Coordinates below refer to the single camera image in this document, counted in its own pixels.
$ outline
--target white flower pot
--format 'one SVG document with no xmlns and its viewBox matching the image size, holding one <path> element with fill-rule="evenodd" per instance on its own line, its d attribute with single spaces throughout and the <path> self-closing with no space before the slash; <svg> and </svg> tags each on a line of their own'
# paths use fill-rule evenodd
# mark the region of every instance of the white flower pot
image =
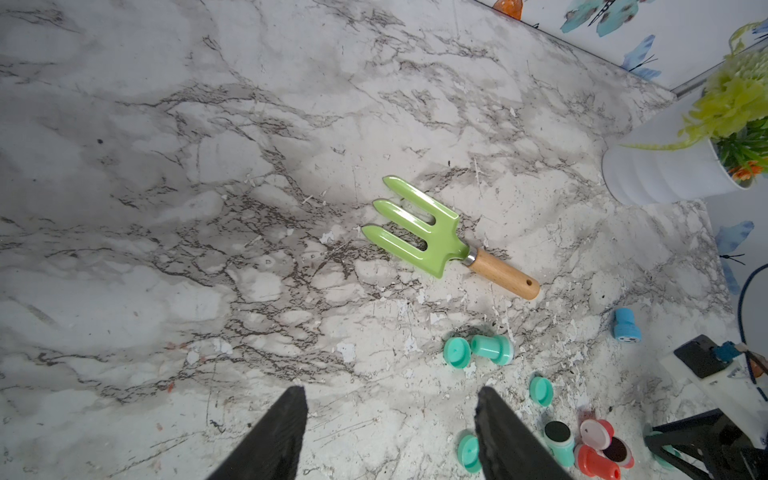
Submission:
<svg viewBox="0 0 768 480">
<path fill-rule="evenodd" d="M 725 171 L 712 142 L 705 139 L 674 151 L 641 150 L 622 144 L 668 145 L 681 141 L 683 114 L 701 98 L 701 90 L 676 101 L 632 130 L 603 156 L 603 177 L 611 194 L 624 205 L 673 203 L 746 190 Z"/>
</svg>

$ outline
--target black cable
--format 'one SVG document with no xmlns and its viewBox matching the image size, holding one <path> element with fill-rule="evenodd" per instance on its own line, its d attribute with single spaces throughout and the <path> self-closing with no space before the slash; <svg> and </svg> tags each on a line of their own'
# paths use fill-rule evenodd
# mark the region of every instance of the black cable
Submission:
<svg viewBox="0 0 768 480">
<path fill-rule="evenodd" d="M 746 289 L 750 286 L 750 283 L 752 283 L 752 279 L 757 275 L 758 273 L 762 272 L 768 268 L 768 263 L 766 263 L 763 266 L 758 267 L 755 271 L 750 273 L 750 276 L 747 277 L 746 282 L 744 282 L 744 287 L 741 289 L 741 294 L 739 295 L 739 306 L 736 310 L 736 320 L 739 323 L 739 335 L 741 336 L 741 342 L 746 345 L 746 337 L 744 336 L 744 325 L 741 322 L 741 307 L 744 304 L 744 295 L 746 295 Z M 752 364 L 750 363 L 750 356 L 746 356 L 746 369 L 750 373 L 750 379 L 752 380 L 753 384 L 757 384 L 757 380 L 755 380 L 755 374 L 752 372 Z M 768 396 L 763 392 L 763 389 L 760 387 L 757 387 L 757 391 L 760 392 L 760 395 L 763 396 L 763 399 L 768 402 Z"/>
</svg>

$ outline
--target green hand fork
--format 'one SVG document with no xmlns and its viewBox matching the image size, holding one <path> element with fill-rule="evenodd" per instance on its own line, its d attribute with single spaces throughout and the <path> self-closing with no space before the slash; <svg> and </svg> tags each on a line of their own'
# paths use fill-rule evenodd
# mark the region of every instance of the green hand fork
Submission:
<svg viewBox="0 0 768 480">
<path fill-rule="evenodd" d="M 458 238 L 458 214 L 455 211 L 400 177 L 384 177 L 384 183 L 396 194 L 431 214 L 435 223 L 430 225 L 389 200 L 374 200 L 373 206 L 380 214 L 426 241 L 427 248 L 420 250 L 379 225 L 365 225 L 362 228 L 362 233 L 368 240 L 437 278 L 442 277 L 448 260 L 461 260 L 473 272 L 510 292 L 527 300 L 536 298 L 540 289 L 536 280 L 490 253 L 468 246 Z"/>
</svg>

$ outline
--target wooden handle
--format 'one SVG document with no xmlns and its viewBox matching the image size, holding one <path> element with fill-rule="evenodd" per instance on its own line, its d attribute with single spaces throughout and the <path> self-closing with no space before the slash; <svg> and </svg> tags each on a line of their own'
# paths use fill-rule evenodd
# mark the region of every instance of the wooden handle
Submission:
<svg viewBox="0 0 768 480">
<path fill-rule="evenodd" d="M 478 248 L 477 251 L 475 261 L 468 265 L 471 271 L 526 300 L 533 300 L 538 296 L 541 287 L 536 280 L 513 266 L 507 265 L 483 249 Z"/>
</svg>

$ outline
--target fork tine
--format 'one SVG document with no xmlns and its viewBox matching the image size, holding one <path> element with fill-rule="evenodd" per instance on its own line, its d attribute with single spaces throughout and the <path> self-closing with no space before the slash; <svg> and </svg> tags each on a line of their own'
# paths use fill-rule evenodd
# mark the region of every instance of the fork tine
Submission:
<svg viewBox="0 0 768 480">
<path fill-rule="evenodd" d="M 400 177 L 395 177 L 394 175 L 384 177 L 384 183 L 391 191 L 431 214 L 435 221 L 441 217 L 448 217 L 452 220 L 458 219 L 458 214 L 455 211 L 432 199 L 429 195 Z"/>
<path fill-rule="evenodd" d="M 423 240 L 426 240 L 427 236 L 432 232 L 431 225 L 420 218 L 413 216 L 389 200 L 374 200 L 373 207 L 384 217 L 389 218 L 391 221 L 397 223 L 399 226 Z"/>
<path fill-rule="evenodd" d="M 393 235 L 392 233 L 384 230 L 379 225 L 365 225 L 362 229 L 362 234 L 365 235 L 368 240 L 390 252 L 392 255 L 402 258 L 406 262 L 413 263 L 419 268 L 427 270 L 423 266 L 424 252 L 414 247 L 410 243 L 404 241 L 400 237 Z"/>
</svg>

